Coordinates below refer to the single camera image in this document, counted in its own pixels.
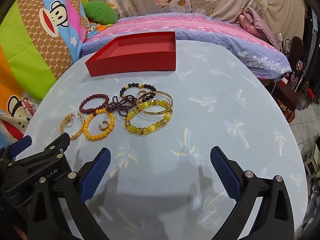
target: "tile floor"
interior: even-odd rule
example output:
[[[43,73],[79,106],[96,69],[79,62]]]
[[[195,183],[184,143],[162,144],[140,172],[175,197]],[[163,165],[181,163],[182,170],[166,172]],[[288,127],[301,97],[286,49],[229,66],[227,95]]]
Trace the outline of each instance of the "tile floor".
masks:
[[[312,104],[305,110],[296,110],[295,114],[295,119],[289,125],[304,156],[320,135],[320,105]]]

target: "white cable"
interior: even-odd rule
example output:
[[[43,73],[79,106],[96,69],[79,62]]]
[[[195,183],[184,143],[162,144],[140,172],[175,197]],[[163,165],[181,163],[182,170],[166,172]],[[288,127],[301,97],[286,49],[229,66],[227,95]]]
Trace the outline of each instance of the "white cable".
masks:
[[[281,31],[280,31],[280,21],[279,21],[279,14],[278,14],[278,8],[277,8],[277,3],[276,3],[276,0],[275,0],[275,6],[276,6],[276,13],[277,13],[277,18],[278,18],[278,28],[279,28],[279,34],[278,34],[278,37],[279,37],[279,40],[281,42],[281,46],[280,46],[280,49],[281,49],[281,52],[282,52],[282,34],[281,34]]]
[[[273,79],[273,81],[275,82],[275,86],[273,87],[273,90],[275,90],[275,87],[276,87],[276,80],[275,80],[275,79]]]

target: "table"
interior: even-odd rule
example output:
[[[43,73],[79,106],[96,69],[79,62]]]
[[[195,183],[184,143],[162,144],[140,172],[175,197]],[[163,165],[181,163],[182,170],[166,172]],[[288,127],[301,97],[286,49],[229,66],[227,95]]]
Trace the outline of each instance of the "table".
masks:
[[[115,128],[107,138],[92,142],[82,135],[65,152],[73,171],[78,171],[102,147],[111,151],[111,164],[86,202],[110,239],[211,239],[235,205],[210,162],[210,150],[216,145],[258,177],[281,175],[295,230],[301,225],[308,194],[297,143],[273,98],[227,49],[177,41],[175,72],[98,77],[91,77],[84,63],[91,55],[70,67],[46,95],[26,131],[32,146],[19,158],[42,151],[59,136],[63,117],[76,113],[91,94],[111,98],[119,96],[126,84],[139,82],[172,95],[173,114],[166,127],[147,136],[133,135],[115,113]],[[136,95],[138,89],[126,92]],[[100,103],[101,99],[91,100],[86,107]],[[99,133],[98,124],[105,118],[100,114],[92,120],[91,134]],[[138,114],[132,124],[146,127],[155,120],[160,118]],[[78,117],[65,131],[73,133],[80,125]],[[260,203],[258,199],[241,236],[249,233]],[[62,206],[73,234],[80,237],[65,202]]]

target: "star print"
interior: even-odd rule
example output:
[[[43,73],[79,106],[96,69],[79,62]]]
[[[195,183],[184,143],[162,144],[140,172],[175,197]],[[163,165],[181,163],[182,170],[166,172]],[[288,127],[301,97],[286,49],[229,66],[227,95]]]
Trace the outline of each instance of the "star print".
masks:
[[[76,40],[76,37],[73,37],[73,38],[70,37],[70,43],[75,47],[78,43],[78,41]]]

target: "monkey print blanket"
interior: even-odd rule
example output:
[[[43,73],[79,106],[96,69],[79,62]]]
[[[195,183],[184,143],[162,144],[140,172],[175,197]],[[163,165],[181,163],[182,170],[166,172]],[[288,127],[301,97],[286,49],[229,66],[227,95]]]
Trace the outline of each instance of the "monkey print blanket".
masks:
[[[16,0],[0,25],[0,148],[21,139],[39,102],[79,59],[81,0]]]

